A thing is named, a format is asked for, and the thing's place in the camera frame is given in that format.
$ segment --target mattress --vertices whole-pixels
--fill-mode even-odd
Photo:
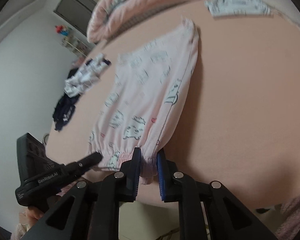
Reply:
[[[300,30],[284,18],[213,19],[204,0],[165,11],[90,53],[112,62],[76,105],[61,132],[51,127],[46,153],[59,163],[85,156],[91,128],[114,82],[119,53],[174,29],[181,17],[199,31],[199,55],[167,159],[194,179],[222,182],[249,208],[300,195]],[[89,171],[102,180],[109,172]],[[157,206],[157,182],[140,185],[137,200]]]

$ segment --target metal screw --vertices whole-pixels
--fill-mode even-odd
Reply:
[[[173,176],[176,178],[176,179],[181,179],[183,177],[183,173],[180,172],[180,171],[177,171],[175,173],[173,173]]]
[[[84,188],[87,185],[85,181],[79,181],[77,183],[77,188]]]
[[[120,179],[120,178],[122,178],[124,176],[124,174],[123,174],[123,172],[121,172],[121,171],[118,171],[118,172],[116,172],[115,174],[114,174],[114,177],[116,178],[116,179]]]
[[[213,188],[221,188],[221,183],[219,181],[214,181],[211,183]]]

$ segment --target colorful toy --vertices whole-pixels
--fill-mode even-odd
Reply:
[[[56,32],[68,36],[70,29],[65,25],[56,25]]]

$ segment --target black device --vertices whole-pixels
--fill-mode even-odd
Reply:
[[[21,182],[15,191],[18,203],[46,212],[47,199],[98,164],[102,156],[93,153],[78,162],[58,164],[45,155],[43,144],[27,133],[17,140],[17,159]]]
[[[19,138],[17,146],[21,180],[17,200],[46,212],[23,240],[118,240],[119,202],[133,202],[138,193],[140,148],[135,148],[132,159],[124,162],[119,172],[96,183],[78,182],[48,209],[47,198],[100,162],[102,156],[94,153],[60,165],[51,162],[40,142],[29,134]],[[208,239],[201,202],[212,240],[276,239],[220,182],[195,181],[166,160],[163,149],[158,152],[157,167],[162,200],[179,203],[181,240]]]

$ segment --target pink blanket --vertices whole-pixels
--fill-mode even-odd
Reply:
[[[190,0],[126,0],[109,15],[107,12],[117,0],[100,0],[93,10],[88,24],[89,42],[98,42],[111,37],[122,24],[136,15],[145,13],[162,5],[177,4]]]

